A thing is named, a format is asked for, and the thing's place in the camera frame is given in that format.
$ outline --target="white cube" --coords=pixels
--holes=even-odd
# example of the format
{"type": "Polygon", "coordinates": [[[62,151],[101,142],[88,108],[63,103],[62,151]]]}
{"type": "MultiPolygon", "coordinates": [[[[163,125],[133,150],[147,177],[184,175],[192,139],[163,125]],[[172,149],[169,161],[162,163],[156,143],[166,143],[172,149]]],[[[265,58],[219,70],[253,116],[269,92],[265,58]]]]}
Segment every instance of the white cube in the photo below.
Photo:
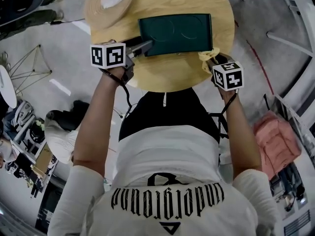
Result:
{"type": "Polygon", "coordinates": [[[91,66],[109,69],[126,64],[126,44],[90,45],[91,66]]]}
{"type": "Polygon", "coordinates": [[[238,61],[213,66],[215,84],[224,91],[244,87],[244,69],[238,61]]]}

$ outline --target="white round table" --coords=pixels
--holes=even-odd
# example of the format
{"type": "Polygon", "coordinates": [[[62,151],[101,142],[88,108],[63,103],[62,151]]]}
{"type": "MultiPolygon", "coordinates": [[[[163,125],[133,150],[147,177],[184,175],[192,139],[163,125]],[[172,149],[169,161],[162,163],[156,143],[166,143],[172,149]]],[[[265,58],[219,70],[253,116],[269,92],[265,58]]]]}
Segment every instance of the white round table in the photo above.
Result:
{"type": "Polygon", "coordinates": [[[16,108],[15,90],[10,75],[3,65],[0,65],[0,93],[9,107],[16,108]]]}

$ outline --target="round table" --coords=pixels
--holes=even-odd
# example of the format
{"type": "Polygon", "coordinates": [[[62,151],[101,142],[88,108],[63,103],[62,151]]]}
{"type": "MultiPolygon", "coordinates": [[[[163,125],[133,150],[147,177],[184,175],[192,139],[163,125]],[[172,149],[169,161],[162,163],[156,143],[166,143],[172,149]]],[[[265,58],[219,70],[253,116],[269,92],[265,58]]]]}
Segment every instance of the round table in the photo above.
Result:
{"type": "Polygon", "coordinates": [[[0,93],[11,108],[16,108],[17,99],[11,78],[3,65],[0,65],[0,93]]]}
{"type": "MultiPolygon", "coordinates": [[[[228,54],[234,39],[234,17],[228,0],[133,0],[126,15],[108,29],[91,29],[92,43],[117,42],[140,35],[138,19],[183,13],[210,13],[213,46],[228,54]]],[[[198,53],[167,54],[134,59],[131,86],[153,92],[193,87],[210,75],[201,68],[198,53]]]]}

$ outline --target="green tray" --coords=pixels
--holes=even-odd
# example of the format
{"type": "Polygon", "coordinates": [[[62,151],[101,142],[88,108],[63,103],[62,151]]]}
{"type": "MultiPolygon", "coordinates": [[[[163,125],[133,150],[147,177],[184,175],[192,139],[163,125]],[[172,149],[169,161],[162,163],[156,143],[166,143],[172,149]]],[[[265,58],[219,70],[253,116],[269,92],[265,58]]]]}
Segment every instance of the green tray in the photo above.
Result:
{"type": "Polygon", "coordinates": [[[212,50],[210,14],[164,15],[138,23],[142,40],[153,40],[145,56],[212,50]]]}

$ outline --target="red cloth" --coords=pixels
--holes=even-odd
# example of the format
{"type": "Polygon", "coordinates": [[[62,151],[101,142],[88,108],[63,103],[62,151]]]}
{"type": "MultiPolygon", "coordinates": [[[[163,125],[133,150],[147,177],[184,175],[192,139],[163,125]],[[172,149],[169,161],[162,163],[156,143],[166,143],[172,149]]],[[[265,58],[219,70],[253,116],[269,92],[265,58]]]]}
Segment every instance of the red cloth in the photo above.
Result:
{"type": "Polygon", "coordinates": [[[301,154],[290,124],[271,111],[254,125],[254,134],[269,180],[301,154]]]}

